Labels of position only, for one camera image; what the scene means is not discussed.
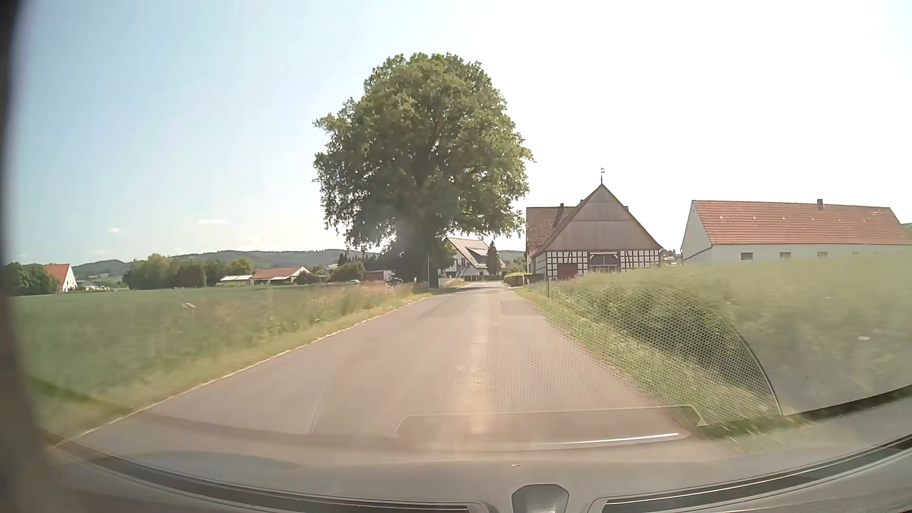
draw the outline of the grass field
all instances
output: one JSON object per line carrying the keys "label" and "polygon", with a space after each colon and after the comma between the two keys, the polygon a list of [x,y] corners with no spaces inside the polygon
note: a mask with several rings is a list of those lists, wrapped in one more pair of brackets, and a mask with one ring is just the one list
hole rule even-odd
{"label": "grass field", "polygon": [[[709,420],[769,409],[753,357],[786,413],[912,382],[912,258],[664,267],[520,289],[647,393]],[[751,352],[738,349],[738,338]]]}
{"label": "grass field", "polygon": [[423,297],[383,284],[16,298],[41,424],[71,436]]}

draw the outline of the house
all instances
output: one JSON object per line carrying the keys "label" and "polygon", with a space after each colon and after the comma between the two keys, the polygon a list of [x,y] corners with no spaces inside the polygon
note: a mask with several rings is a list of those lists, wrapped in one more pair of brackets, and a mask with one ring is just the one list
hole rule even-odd
{"label": "house", "polygon": [[893,211],[851,204],[693,201],[684,264],[826,258],[908,250]]}
{"label": "house", "polygon": [[57,279],[57,292],[69,292],[77,287],[73,266],[70,264],[47,264],[42,267],[48,275]]}
{"label": "house", "polygon": [[[488,273],[488,245],[482,240],[447,237],[447,246],[456,252],[452,266],[441,269],[445,277],[461,277],[470,281]],[[501,269],[506,265],[501,260]]]}
{"label": "house", "polygon": [[367,271],[364,273],[364,281],[387,281],[393,277],[390,270]]}
{"label": "house", "polygon": [[310,271],[303,267],[276,267],[256,271],[249,279],[254,285],[281,285],[295,283],[295,278],[301,273],[310,273]]}
{"label": "house", "polygon": [[572,208],[525,209],[529,271],[551,279],[659,265],[662,247],[603,183]]}
{"label": "house", "polygon": [[219,280],[219,283],[228,283],[228,284],[230,284],[230,283],[243,283],[243,284],[245,284],[245,285],[250,285],[250,284],[253,283],[253,282],[250,280],[250,278],[251,278],[252,276],[253,276],[253,275],[233,275],[233,276],[226,276],[226,277],[223,277],[222,279],[220,279],[220,280]]}

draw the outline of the asphalt road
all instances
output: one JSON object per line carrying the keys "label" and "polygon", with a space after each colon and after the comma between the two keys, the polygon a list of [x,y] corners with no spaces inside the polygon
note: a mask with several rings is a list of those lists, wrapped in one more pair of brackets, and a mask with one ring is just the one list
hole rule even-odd
{"label": "asphalt road", "polygon": [[499,282],[395,310],[102,427],[109,454],[390,442],[536,449],[683,437],[618,371]]}

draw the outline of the white building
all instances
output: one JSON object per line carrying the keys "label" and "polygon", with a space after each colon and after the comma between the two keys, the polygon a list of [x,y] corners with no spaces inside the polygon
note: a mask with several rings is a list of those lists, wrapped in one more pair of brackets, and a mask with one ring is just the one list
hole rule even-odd
{"label": "white building", "polygon": [[693,201],[684,264],[827,258],[912,249],[893,211],[848,204]]}
{"label": "white building", "polygon": [[47,264],[42,266],[50,276],[57,279],[57,292],[69,292],[78,285],[70,264]]}
{"label": "white building", "polygon": [[250,277],[253,275],[232,275],[226,276],[219,280],[219,283],[243,283],[245,285],[253,284]]}
{"label": "white building", "polygon": [[[447,242],[456,251],[455,262],[440,271],[445,277],[463,277],[469,280],[488,273],[488,245],[482,240],[447,237]],[[501,260],[501,269],[506,265]]]}

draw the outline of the shrub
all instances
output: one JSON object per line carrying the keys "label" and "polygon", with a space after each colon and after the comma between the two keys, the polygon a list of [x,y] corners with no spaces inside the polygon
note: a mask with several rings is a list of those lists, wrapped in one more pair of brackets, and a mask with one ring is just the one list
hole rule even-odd
{"label": "shrub", "polygon": [[301,274],[297,275],[295,278],[295,283],[298,285],[310,285],[313,283],[320,283],[320,278],[313,274],[308,273],[307,271],[301,271]]}
{"label": "shrub", "polygon": [[362,279],[364,278],[365,272],[364,263],[360,260],[355,260],[336,267],[336,271],[333,272],[332,278],[330,278],[329,281],[349,281],[350,279]]}

